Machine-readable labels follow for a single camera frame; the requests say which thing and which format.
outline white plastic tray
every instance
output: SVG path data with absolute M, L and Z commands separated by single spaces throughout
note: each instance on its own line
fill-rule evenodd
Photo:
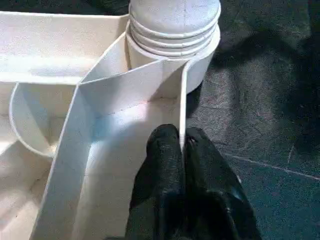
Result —
M 0 12 L 0 239 L 122 237 L 152 130 L 175 124 L 183 147 L 188 79 L 213 53 L 154 60 L 127 22 Z

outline white cylindrical container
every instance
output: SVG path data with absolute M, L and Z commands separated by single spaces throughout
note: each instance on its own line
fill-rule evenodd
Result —
M 131 64 L 140 61 L 136 56 L 167 59 L 172 62 L 167 74 L 178 75 L 174 73 L 195 56 L 214 53 L 220 13 L 219 0 L 132 0 L 126 29 Z M 209 63 L 206 58 L 198 78 L 188 80 L 188 93 L 202 82 Z

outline dark floor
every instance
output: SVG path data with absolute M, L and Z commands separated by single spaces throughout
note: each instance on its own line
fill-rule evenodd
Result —
M 0 9 L 121 14 L 124 3 L 3 0 Z M 204 129 L 240 176 L 263 239 L 320 239 L 318 83 L 306 50 L 308 1 L 221 4 L 221 43 L 202 86 L 188 96 L 187 124 Z

